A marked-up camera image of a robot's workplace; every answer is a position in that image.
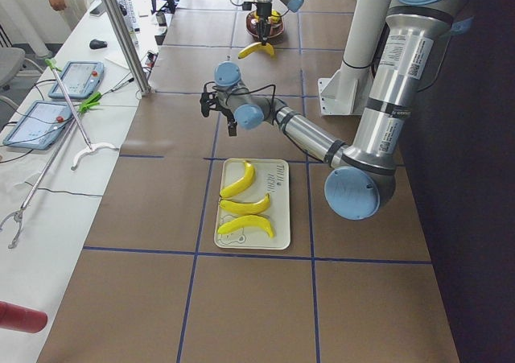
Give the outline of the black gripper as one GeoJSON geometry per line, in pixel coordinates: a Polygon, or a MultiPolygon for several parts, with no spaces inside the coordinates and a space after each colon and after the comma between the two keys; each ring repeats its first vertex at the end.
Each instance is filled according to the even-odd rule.
{"type": "Polygon", "coordinates": [[[223,105],[223,101],[218,100],[217,101],[218,106],[217,109],[219,112],[221,112],[227,119],[227,128],[229,137],[236,137],[237,136],[237,122],[234,118],[233,112],[223,105]]]}
{"type": "Polygon", "coordinates": [[[256,2],[256,15],[259,21],[259,41],[265,46],[269,38],[269,23],[272,15],[272,2],[256,2]]]}

